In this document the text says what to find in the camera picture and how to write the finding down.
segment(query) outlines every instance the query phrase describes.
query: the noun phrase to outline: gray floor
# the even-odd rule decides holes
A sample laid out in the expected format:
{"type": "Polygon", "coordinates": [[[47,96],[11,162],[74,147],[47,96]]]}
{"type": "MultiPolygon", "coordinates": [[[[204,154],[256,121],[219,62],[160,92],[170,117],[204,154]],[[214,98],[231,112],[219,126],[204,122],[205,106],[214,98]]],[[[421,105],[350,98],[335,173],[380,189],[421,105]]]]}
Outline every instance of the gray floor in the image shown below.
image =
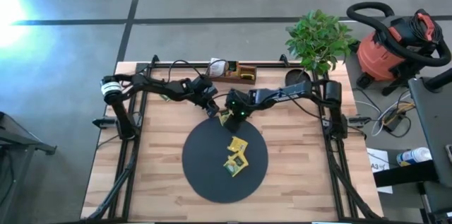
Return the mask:
{"type": "MultiPolygon", "coordinates": [[[[346,8],[359,1],[387,2],[400,15],[413,14],[418,8],[425,8],[432,15],[452,14],[450,0],[140,0],[136,17],[300,16],[317,8],[344,16],[346,8]]],[[[16,16],[17,20],[61,20],[126,18],[131,0],[19,2],[24,16],[16,16]]],[[[347,24],[354,29],[352,34],[356,38],[371,32],[367,26],[347,24]]],[[[148,61],[154,54],[162,60],[205,60],[210,57],[274,60],[287,52],[284,46],[288,37],[284,30],[287,25],[135,25],[125,60],[148,61]]],[[[443,21],[440,25],[446,42],[452,45],[452,23],[443,21]]],[[[16,26],[15,29],[20,29],[22,36],[13,44],[0,46],[3,84],[0,110],[42,140],[58,145],[58,151],[54,156],[35,154],[20,194],[20,207],[11,222],[77,220],[99,133],[91,120],[101,116],[105,108],[98,83],[102,76],[114,70],[124,26],[16,26]]],[[[349,59],[347,67],[354,83],[359,75],[356,59],[349,59]]],[[[441,70],[444,68],[425,69],[422,74],[434,75],[441,70]]],[[[377,90],[367,92],[382,108],[389,106],[400,94],[399,90],[381,98],[377,90]]],[[[360,94],[355,93],[356,99],[365,101],[360,94]]],[[[367,106],[358,105],[358,110],[364,115],[376,115],[367,106]]],[[[367,139],[368,147],[406,149],[425,146],[416,113],[410,115],[413,128],[405,138],[392,138],[381,133],[367,139]]],[[[369,126],[365,128],[368,133],[370,129],[369,126]]],[[[394,195],[381,195],[381,200],[389,218],[412,220],[407,219],[408,216],[417,214],[415,208],[419,202],[412,187],[397,187],[394,195]]]]}

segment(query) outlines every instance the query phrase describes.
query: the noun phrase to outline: shop vacuum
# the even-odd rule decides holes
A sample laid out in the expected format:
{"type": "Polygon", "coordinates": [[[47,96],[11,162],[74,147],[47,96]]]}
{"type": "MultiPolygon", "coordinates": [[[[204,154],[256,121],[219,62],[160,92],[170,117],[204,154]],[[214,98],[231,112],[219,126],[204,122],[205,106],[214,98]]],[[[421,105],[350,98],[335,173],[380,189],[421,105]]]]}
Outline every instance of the shop vacuum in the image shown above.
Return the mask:
{"type": "Polygon", "coordinates": [[[352,5],[347,16],[375,29],[361,42],[350,46],[359,59],[362,75],[357,79],[360,88],[374,81],[392,81],[382,94],[391,94],[398,86],[408,86],[425,66],[444,66],[451,61],[451,52],[443,40],[441,27],[424,10],[414,16],[395,16],[392,8],[380,2],[362,2],[352,5]],[[373,8],[382,11],[379,21],[356,11],[373,8]],[[432,57],[436,50],[439,58],[432,57]]]}

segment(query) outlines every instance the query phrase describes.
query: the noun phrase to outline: paper sheet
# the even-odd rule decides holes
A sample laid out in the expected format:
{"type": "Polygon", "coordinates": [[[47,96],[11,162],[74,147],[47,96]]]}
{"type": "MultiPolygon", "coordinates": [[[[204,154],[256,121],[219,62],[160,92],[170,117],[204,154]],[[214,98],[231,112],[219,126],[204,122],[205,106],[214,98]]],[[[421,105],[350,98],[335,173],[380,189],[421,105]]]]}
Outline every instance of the paper sheet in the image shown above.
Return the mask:
{"type": "MultiPolygon", "coordinates": [[[[380,172],[380,171],[389,169],[388,153],[386,151],[380,151],[380,150],[368,148],[367,152],[369,155],[372,172],[380,172]]],[[[392,186],[379,187],[379,188],[376,188],[376,190],[379,192],[383,192],[383,193],[389,193],[389,194],[393,193],[392,186]]]]}

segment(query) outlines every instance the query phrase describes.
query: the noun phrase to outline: wooden tabletop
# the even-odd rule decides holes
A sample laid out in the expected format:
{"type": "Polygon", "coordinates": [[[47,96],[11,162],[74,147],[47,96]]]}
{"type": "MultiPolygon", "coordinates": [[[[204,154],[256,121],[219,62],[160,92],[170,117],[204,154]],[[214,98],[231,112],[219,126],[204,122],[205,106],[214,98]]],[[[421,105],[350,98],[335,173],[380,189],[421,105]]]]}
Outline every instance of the wooden tabletop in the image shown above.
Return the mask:
{"type": "MultiPolygon", "coordinates": [[[[133,73],[135,67],[136,62],[120,62],[116,73],[133,73]]],[[[276,89],[284,86],[287,71],[258,68],[255,86],[215,82],[215,87],[218,94],[227,93],[230,88],[276,89]]],[[[196,76],[193,69],[172,69],[171,79],[196,76]]],[[[168,69],[153,69],[152,77],[167,78],[168,69]]],[[[330,72],[330,78],[342,83],[343,113],[356,115],[345,65],[338,65],[330,72]]],[[[140,103],[139,98],[137,100],[136,110],[140,103]]],[[[216,100],[221,107],[224,101],[225,97],[216,100]]],[[[310,100],[301,99],[298,103],[318,114],[317,106],[310,100]]],[[[107,115],[114,115],[111,107],[107,108],[107,115]]],[[[266,141],[268,169],[261,186],[251,196],[232,204],[217,204],[201,198],[184,176],[182,147],[190,131],[206,118],[205,111],[188,101],[165,102],[157,94],[148,95],[129,221],[337,220],[325,144],[317,118],[288,101],[254,112],[247,119],[266,141]]],[[[100,134],[100,142],[116,134],[116,129],[105,129],[100,134]]],[[[349,133],[344,143],[353,185],[371,209],[382,216],[364,139],[349,133]]],[[[112,188],[120,145],[120,140],[114,139],[97,150],[82,217],[89,216],[112,188]]],[[[347,209],[343,187],[341,194],[347,209]]],[[[123,196],[120,195],[118,213],[121,213],[123,196]]]]}

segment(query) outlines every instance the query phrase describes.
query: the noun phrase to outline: black hose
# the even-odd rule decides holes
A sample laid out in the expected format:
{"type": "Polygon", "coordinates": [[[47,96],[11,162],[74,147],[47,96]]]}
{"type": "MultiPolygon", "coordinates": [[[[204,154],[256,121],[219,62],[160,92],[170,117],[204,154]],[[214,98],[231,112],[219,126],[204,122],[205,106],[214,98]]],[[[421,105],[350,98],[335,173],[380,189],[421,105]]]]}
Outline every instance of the black hose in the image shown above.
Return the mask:
{"type": "Polygon", "coordinates": [[[393,14],[392,9],[388,5],[383,4],[381,2],[362,2],[355,5],[351,5],[351,7],[347,9],[347,16],[355,21],[358,21],[360,23],[363,23],[374,28],[379,33],[382,33],[382,35],[385,37],[384,40],[385,44],[387,44],[391,49],[393,49],[393,51],[397,55],[415,61],[423,66],[444,66],[451,61],[451,52],[449,51],[446,43],[443,40],[441,40],[439,44],[436,46],[439,58],[425,57],[422,56],[421,54],[411,52],[410,50],[404,48],[397,42],[397,40],[389,32],[389,29],[382,22],[369,16],[364,16],[362,14],[358,14],[355,12],[357,10],[365,8],[373,8],[383,11],[385,15],[393,14]]]}

